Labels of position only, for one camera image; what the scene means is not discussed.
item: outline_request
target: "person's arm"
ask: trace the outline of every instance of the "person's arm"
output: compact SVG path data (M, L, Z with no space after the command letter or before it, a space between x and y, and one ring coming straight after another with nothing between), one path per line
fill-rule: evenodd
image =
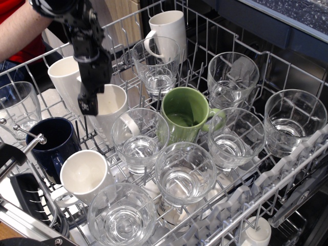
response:
M0 24L0 62L11 57L45 30L52 19L33 10L28 0Z

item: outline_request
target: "glass rim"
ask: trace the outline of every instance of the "glass rim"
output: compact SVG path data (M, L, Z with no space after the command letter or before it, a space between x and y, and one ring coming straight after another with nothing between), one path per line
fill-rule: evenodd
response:
M160 151L158 151L156 154L152 155L152 156L148 156L148 157L133 157L133 156L128 156L128 155L124 154L124 153L123 153L123 152L117 147L117 144L116 144L116 142L115 142L114 139L113 139L113 131L114 131L113 129L114 129L114 126L118 124L118 120L121 118L121 116L122 116L122 115L126 115L126 114L128 115L129 112L134 112L134 111L138 111L138 110L146 110L146 111L149 111L149 112L156 113L156 115L158 115L158 116L164 121L164 123L165 123L165 125L167 126L167 129L168 129L168 138L166 139L166 142L165 142L163 148L162 148ZM169 141L170 141L170 128L169 128L169 124L168 124L167 121L164 119L164 117L163 117L160 113L158 113L157 111L154 111L154 110L152 110L152 109L146 109L146 108L134 108L134 109L130 109L130 110L128 110L128 111L126 111L126 112L120 114L120 116L115 120L115 122L114 122L114 124L113 124L113 127L112 127L112 130L111 130L111 138L112 138L112 142L113 142L113 146L114 146L115 150L118 151L120 154L122 154L122 155L124 155L124 156L127 156L127 157L129 157L129 158L131 158L131 159L147 160L147 159L153 158L154 156L158 155L158 154L159 154L159 153L160 153L160 152L161 152L161 151L162 151L162 150L168 145L168 143L169 143ZM133 166L133 167L139 167L139 166L136 166L136 165L131 165L131 164L129 164L129 163L127 163L127 165L130 165L130 166Z
M317 102L319 102L319 104L322 106L323 110L324 110L324 113L325 113L325 121L323 123L323 126L325 126L327 124L327 121L328 121L328 114L327 114L327 109L326 107L324 106L323 102L315 95L313 95L312 93L308 92L308 91L305 91L305 90L299 90L299 89L285 89L285 90L281 90L281 91L278 91L276 93L274 93L273 95L271 95L269 97L269 99L267 100L267 102L265 103L265 107L264 107L264 120L267 120L268 123L270 124L270 126L274 129L275 132L285 136L285 137L288 137L288 138L292 138L292 139L306 139L306 138L309 138L311 137L314 133L310 134L310 135L307 135L307 136L304 136L304 137L297 137L297 136L292 136L292 135L288 135L282 131L279 131L271 122L271 120L268 120L269 116L268 116L268 110L267 110L267 107L269 105L269 102L272 101L275 97L279 96L280 94L284 93L284 92L289 92L289 91L293 91L293 92L302 92L314 99L316 99Z
M258 74L257 81L252 81L252 80L250 80L251 82L254 82L254 83L252 83L252 85L249 86L249 87L246 88L246 89L243 89L243 90L232 90L232 89L229 89L229 88L225 88L225 89L226 89L227 91L237 91L237 92L238 92L238 91L253 90L254 87L257 85L259 79L260 79L260 70L259 70L258 66L256 65L256 63L255 63L251 58L249 58L247 55L244 55L244 54L239 53L239 52L228 51L228 52L222 52L222 53L219 53L219 54L215 55L215 56L210 60L210 62L209 62L208 76L210 76L210 78L213 79L213 80L215 81L214 77L212 76L212 73L210 72L210 67L211 67L212 63L214 63L214 61L216 60L216 58L218 58L218 57L220 57L220 56L222 56L222 55L225 55L225 54L237 54L237 55L240 55L240 56L243 56L243 57L247 58L247 59L248 59L248 60L249 60L254 66L255 66L256 71L257 71L257 74Z
M176 55L171 61L168 61L167 63L163 63L163 64L146 65L146 64L143 64L143 63L139 62L139 61L134 57L134 55L133 55L134 51L136 50L136 47L137 47L138 45L142 45L142 44L145 42L145 40L147 40L147 39L158 39L158 38L165 38L165 39L168 39L168 40L173 41L173 42L177 45L177 48L178 48L178 53L177 53L177 55ZM156 67L162 67L162 66L164 66L164 65L168 65L168 64L172 63L173 61L175 61L176 59L179 60L179 59L180 59L180 56L181 56L180 53L181 53L180 45L179 45L179 44L177 43L177 41L175 41L174 39L172 39L172 38L170 38L170 37L165 37L165 36L154 36L154 37L144 38L144 39L140 40L139 42L137 42L137 43L133 46L133 48L131 49L131 53L130 53L130 54L131 54L132 59L134 60L135 63L142 64L143 66L147 66L147 67L151 67L151 68L156 68Z
M213 117L212 117L212 120L211 120L211 123L210 123L210 129L209 129L209 136L210 136L210 139L212 140L212 142L215 144L215 147L217 148L217 149L220 149L220 150L222 150L222 148L220 148L216 143L215 143L215 140L214 140L214 137L213 137L213 134L212 134L212 131L211 131L211 129L212 129L212 126L213 126L213 118L215 118L216 116L218 116L222 111L228 111L228 110L238 110L238 111L243 111L243 112L245 112L245 113L247 113L248 115L251 115L253 118L255 118L257 121L258 121L258 123L260 124L260 126L262 126L262 128L263 128L263 141L262 141L262 143L261 143L261 145L259 146L259 147L257 147L256 149L259 149L260 151L259 152L261 152L261 150L264 148L264 146L265 146L265 140L266 140L266 137L267 137L267 134L266 134L266 132L265 132L265 128L264 128L264 124L263 124L263 122L259 119L259 117L257 117L254 113L252 113L251 111L249 111L249 110L246 110L246 109L243 109L243 108L234 108L234 107L230 107L230 108L225 108L225 109L222 109L221 111L219 111L218 113L216 113ZM255 154L253 154L253 155L243 155L243 156L236 156L236 155L232 155L232 154L230 154L230 153L228 153L228 152L226 152L226 151L224 151L224 154L225 155L227 155L227 156L229 156L229 157L233 157L233 158L238 158L238 159L243 159L243 158L247 158L247 157L255 157L256 155Z
M139 192L139 193L142 193L144 195L145 198L147 198L147 201L145 202L145 204L152 204L152 208L153 208L153 212L156 213L156 207L155 207L155 203L154 203L154 200L152 199L152 197L148 194L148 192L143 189L142 187L136 185L136 184L132 184L132 183L126 183L126 182L121 182L121 183L113 183L113 184L110 184L109 186L107 187L104 187L103 189L101 189L97 195L92 199L91 203L90 203L90 206L89 206L89 209L88 209L88 213L87 213L87 221L88 221L88 228L90 230L90 233L95 237L95 239L98 241L99 240L99 237L97 237L99 235L99 233L97 234L96 233L96 228L93 227L93 228L90 228L90 224L93 224L95 222L95 218L92 213L93 210L95 210L95 203L96 203L96 200L97 198L99 197L102 197L103 196L103 193L105 191L107 191L108 189L112 189L113 187L130 187L131 189L133 189L134 191L136 192ZM153 220L149 220L150 223L154 224L156 223L156 216L152 216ZM155 230L155 227L152 228L152 230L150 230L148 233L151 235L153 233L153 231Z
M3 89L4 87L14 87L14 84L28 85L30 91L29 91L29 93L22 100L20 100L19 102L15 103L14 105L12 105L10 107L4 108L4 109L0 109L0 112L16 107L17 105L19 105L19 104L23 103L25 100L27 100L27 98L30 97L30 95L33 92L35 92L33 85L30 82L27 82L27 81L17 81L17 82L14 82L14 83L7 84L7 85L4 85L4 86L0 87L0 90Z
M208 185L208 188L206 189L206 191L204 191L200 196L197 196L197 197L192 197L192 198L181 198L181 197L177 197L177 196L174 196L172 195L171 193L167 192L164 187L162 186L162 184L160 183L159 181L159 175L160 175L160 172L158 171L158 161L160 160L160 157L161 156L164 156L165 155L165 150L168 150L170 148L174 148L175 146L185 146L185 145L190 145L190 146L194 146L195 148L199 149L199 150L202 150L204 152L204 154L210 159L210 162L212 163L212 167L213 167L213 173L215 173L215 175L213 176L213 180L211 180L211 182L209 183ZM160 193L164 192L165 193L165 196L166 197L170 197L170 198L173 198L173 199L176 199L176 200L183 200L183 201L186 201L186 202L171 202L172 200L170 199L170 201L167 201L165 198L165 200L170 203L170 205L172 206L187 206L187 205L190 205L192 204L193 202L197 202L199 201L200 199L202 199L204 196L206 196L214 187L215 187L215 184L216 184L216 173L217 173L217 170L216 170L216 163L215 161L213 160L213 157L211 156L211 154L206 151L206 149L204 149L202 146L199 146L193 142L175 142L169 146L166 146L162 151L161 153L159 154L157 160L156 160L156 163L155 163L155 179L156 179L156 184L158 186L158 189L160 190Z

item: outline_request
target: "dishwasher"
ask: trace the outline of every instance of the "dishwasher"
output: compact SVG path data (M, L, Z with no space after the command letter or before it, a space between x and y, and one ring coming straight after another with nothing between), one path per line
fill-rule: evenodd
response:
M266 100L283 89L307 90L327 106L324 95L328 84L325 77L309 72L308 66L300 66L303 56L286 52L252 34L202 1L145 2L147 5L140 10L103 26L105 46L112 56L112 80L125 89L129 100L133 95L134 100L129 101L130 109L144 107L159 111L160 103L145 96L145 89L130 56L136 42L129 41L125 25L139 30L138 38L141 40L147 31L149 18L172 9L184 12L188 40L188 58L180 65L177 87L192 87L208 98L209 61L216 54L235 51L252 58L259 68L260 80L242 107L261 120ZM193 7L195 2L198 2L196 8ZM115 41L111 36L113 29L121 32L125 44ZM158 205L160 193L154 171L139 176L128 175L114 148L109 148L97 132L88 129L86 118L76 117L70 112L55 89L49 90L55 92L51 97L56 101L49 103L49 90L41 92L38 88L29 65L41 59L49 67L48 56L57 52L65 57L70 51L71 44L64 44L0 76L10 78L10 71L25 66L38 92L43 118L64 117L70 120L82 149L101 153L115 177L123 177L124 182L144 188ZM0 135L0 141L24 149L3 135ZM206 132L199 133L197 144L208 150ZM328 230L327 148L328 125L287 157L276 158L264 148L252 161L232 169L228 176L218 171L215 188L196 207L182 206L180 209L167 208L158 212L155 231L145 245L239 246L240 229L251 216L256 216L256 219L263 217L270 223L272 236L269 245L325 245ZM34 243L41 242L40 245L99 245L88 229L88 207L78 203L59 208L52 201L51 193L60 185L53 185L47 180L30 153L27 157L22 165L15 165L2 180L0 221L22 234L26 240L24 245L38 245L28 244L29 239L33 239ZM166 220L173 213L178 217L176 224Z

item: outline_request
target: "dishwasher rack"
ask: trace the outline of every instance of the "dishwasher rack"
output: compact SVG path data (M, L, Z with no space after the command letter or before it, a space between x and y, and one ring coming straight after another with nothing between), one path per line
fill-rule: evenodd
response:
M104 26L106 34L104 46L111 52L113 58L112 83L118 84L126 90L129 102L131 102L131 98L134 98L136 103L130 104L130 108L147 107L159 111L160 103L157 103L157 100L147 98L143 84L137 76L129 55L136 42L129 40L125 25L138 28L139 40L142 39L141 26L147 25L147 23L139 23L138 16L143 14L150 18L164 10L164 3L165 1L157 1ZM260 119L263 119L261 105L266 98L279 90L293 88L295 85L289 80L289 73L291 72L299 73L304 81L311 81L316 84L318 90L314 94L317 97L320 97L323 89L327 87L324 81L270 51L258 51L245 44L242 40L243 37L222 26L217 20L209 19L189 8L185 2L175 1L175 8L185 13L188 34L188 59L180 66L177 86L189 86L198 89L208 97L206 88L207 66L210 59L222 51L219 46L219 39L224 33L224 36L230 41L229 47L226 47L224 51L243 50L244 53L254 58L259 66L260 81L243 107L255 113ZM123 34L125 37L124 44L115 41L114 36L111 35L114 29ZM217 38L215 44L210 41L210 37L213 36ZM57 95L57 102L49 104L47 94L45 94L47 91L41 93L39 90L37 81L30 72L28 65L41 58L49 67L46 59L48 55L58 52L65 56L64 54L69 53L70 50L70 44L65 44L3 72L0 76L10 78L9 72L25 66L39 93L38 97L43 105L43 118L59 116L72 121L76 126L83 149L99 151L108 161L117 181L130 182L143 187L153 197L155 204L158 204L160 193L156 188L154 171L147 172L142 176L128 174L124 163L117 157L115 150L106 146L98 138L95 131L88 129L85 119L77 118L69 112L59 95ZM273 64L284 67L280 73L280 75L284 75L284 80L279 85L272 82L274 81ZM265 217L268 219L272 228L277 228L281 232L285 231L284 245L294 245L306 223L306 220L296 211L309 198L309 191L304 190L302 184L309 182L309 180L318 184L323 182L327 176L324 161L328 148L327 139L328 126L317 131L309 141L302 143L288 157L277 159L264 149L258 157L243 167L232 170L228 176L218 172L215 189L197 206L182 206L181 209L165 208L158 213L155 232L146 245L223 245L221 243L223 238L229 241L226 245L239 245L241 230L238 228L241 228L244 223L248 223L247 218L254 215L257 218ZM207 133L201 132L197 143L207 149L206 142ZM13 142L12 145L21 148L16 142ZM39 185L34 189L37 194L37 202L42 204L42 211L49 219L46 223L40 222L0 196L0 220L25 237L40 241L63 235L78 245L98 245L88 230L86 221L88 207L79 203L65 209L59 209L51 200L51 193L60 186L52 185L47 181L46 176L31 155L28 155L28 161L25 165L13 169L9 176L12 178L26 173L32 173L35 177L36 183ZM172 225L167 219L172 213L179 217L179 223L176 225ZM301 220L302 223L294 223L293 216L298 217L298 221Z

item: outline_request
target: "blue jeans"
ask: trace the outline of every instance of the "blue jeans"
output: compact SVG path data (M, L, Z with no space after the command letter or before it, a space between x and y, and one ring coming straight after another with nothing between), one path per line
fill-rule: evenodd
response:
M0 73L7 71L8 69L14 68L16 66L17 66L16 63L12 63L11 61L5 60L2 63L0 63ZM24 80L25 73L26 73L26 68L21 67L19 69L11 71L9 75L14 82L17 82L17 81ZM10 83L11 81L7 74L0 76L0 88ZM8 95L9 95L9 91L7 89L0 89L0 99L3 97L8 97Z

